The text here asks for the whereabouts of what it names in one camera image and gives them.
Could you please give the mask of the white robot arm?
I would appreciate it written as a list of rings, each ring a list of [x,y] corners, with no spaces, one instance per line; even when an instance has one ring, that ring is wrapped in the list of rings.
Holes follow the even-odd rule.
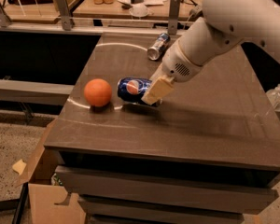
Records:
[[[203,15],[165,52],[142,101],[152,105],[216,56],[252,42],[280,63],[280,6],[274,0],[203,0]]]

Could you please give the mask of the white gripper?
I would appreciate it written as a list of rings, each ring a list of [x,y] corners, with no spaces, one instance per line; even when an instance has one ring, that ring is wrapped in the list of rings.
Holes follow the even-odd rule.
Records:
[[[174,89],[175,82],[186,82],[196,76],[209,59],[210,50],[206,45],[190,44],[178,38],[150,77],[153,82],[141,100],[153,105]]]

